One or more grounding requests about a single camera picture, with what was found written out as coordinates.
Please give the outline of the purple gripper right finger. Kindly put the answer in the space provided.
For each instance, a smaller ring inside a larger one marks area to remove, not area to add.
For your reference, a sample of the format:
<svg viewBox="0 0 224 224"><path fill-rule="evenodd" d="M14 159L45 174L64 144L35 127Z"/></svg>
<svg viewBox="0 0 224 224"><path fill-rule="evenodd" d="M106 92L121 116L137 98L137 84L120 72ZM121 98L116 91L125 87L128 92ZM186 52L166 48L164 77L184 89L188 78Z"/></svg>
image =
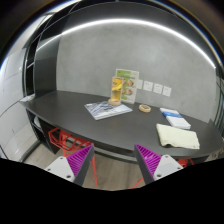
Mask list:
<svg viewBox="0 0 224 224"><path fill-rule="evenodd" d="M145 184L150 184L183 169L170 155L165 154L161 156L138 144L134 146L134 155Z"/></svg>

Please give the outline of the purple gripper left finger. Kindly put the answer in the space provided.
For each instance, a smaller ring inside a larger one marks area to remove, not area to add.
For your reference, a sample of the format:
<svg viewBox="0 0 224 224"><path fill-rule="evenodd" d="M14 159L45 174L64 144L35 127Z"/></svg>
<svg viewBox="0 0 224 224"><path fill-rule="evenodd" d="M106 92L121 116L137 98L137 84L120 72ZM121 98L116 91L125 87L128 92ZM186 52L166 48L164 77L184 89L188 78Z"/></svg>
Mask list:
<svg viewBox="0 0 224 224"><path fill-rule="evenodd" d="M46 171L82 186L93 156L94 147L90 145L68 157L58 157L46 168Z"/></svg>

